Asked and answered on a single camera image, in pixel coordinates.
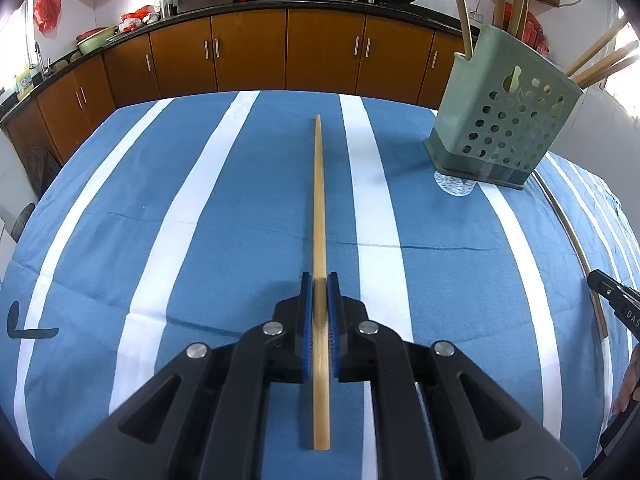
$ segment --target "table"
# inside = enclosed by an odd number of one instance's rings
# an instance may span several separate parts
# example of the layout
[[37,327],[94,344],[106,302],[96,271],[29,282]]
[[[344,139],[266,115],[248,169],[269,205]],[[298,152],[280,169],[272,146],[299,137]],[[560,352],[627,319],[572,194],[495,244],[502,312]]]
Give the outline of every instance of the table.
[[[523,191],[434,173],[425,108],[312,92],[229,92],[117,110],[28,222],[0,292],[0,406],[47,471],[189,343],[270,318],[312,266],[314,118],[322,117],[328,270],[405,340],[458,345],[586,467],[628,363],[604,302],[598,338],[575,252]],[[590,266],[640,280],[638,243],[599,177],[539,166]],[[332,449],[310,450],[310,391],[274,384],[265,479],[373,478],[370,390],[332,384]]]

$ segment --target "window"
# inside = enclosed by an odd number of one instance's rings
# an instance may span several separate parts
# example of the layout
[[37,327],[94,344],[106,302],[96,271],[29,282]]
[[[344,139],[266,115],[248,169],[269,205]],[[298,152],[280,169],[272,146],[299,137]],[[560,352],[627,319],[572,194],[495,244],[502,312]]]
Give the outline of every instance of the window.
[[25,0],[0,30],[0,89],[12,88],[14,77],[35,64],[33,0]]
[[[616,36],[616,48],[625,46],[631,41],[637,40],[635,31],[631,25],[627,25]],[[605,90],[625,108],[627,113],[633,117],[640,116],[640,92],[638,92],[638,81],[640,80],[640,62],[621,70],[617,74],[607,79]]]

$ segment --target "triangular cutout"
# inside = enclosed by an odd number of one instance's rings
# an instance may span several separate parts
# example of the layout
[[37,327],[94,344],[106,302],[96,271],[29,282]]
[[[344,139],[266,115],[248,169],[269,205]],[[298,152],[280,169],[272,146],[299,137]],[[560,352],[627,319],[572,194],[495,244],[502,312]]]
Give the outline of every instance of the triangular cutout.
[[485,439],[496,440],[520,428],[520,421],[484,391],[471,376],[460,374],[460,382]]
[[181,379],[177,375],[166,378],[143,406],[120,423],[120,431],[146,444],[154,443],[169,413],[180,382]]

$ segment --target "silver screw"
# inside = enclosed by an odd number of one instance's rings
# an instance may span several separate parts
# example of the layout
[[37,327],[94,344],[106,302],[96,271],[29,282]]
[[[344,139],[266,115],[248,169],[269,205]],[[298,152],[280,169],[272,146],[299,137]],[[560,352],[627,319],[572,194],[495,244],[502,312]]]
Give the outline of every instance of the silver screw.
[[207,347],[202,343],[194,343],[187,348],[187,355],[191,359],[200,359],[207,354]]
[[358,331],[364,335],[377,334],[378,324],[375,321],[363,321],[358,325]]
[[283,330],[282,323],[277,321],[268,321],[262,326],[262,332],[265,335],[279,335],[282,334]]
[[451,357],[456,351],[456,348],[449,341],[438,341],[433,349],[437,355],[442,357]]

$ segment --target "red plastic bag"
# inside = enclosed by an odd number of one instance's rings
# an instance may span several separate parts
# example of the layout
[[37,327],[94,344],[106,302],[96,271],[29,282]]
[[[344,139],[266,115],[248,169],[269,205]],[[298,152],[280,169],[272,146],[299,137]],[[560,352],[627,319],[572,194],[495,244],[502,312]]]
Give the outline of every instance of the red plastic bag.
[[40,32],[47,32],[58,26],[60,0],[38,0],[33,6],[33,20]]
[[141,20],[146,15],[151,14],[152,12],[156,12],[156,9],[153,5],[145,5],[144,7],[140,7],[136,12],[127,12],[120,17],[120,21],[124,22],[127,18],[137,18]]

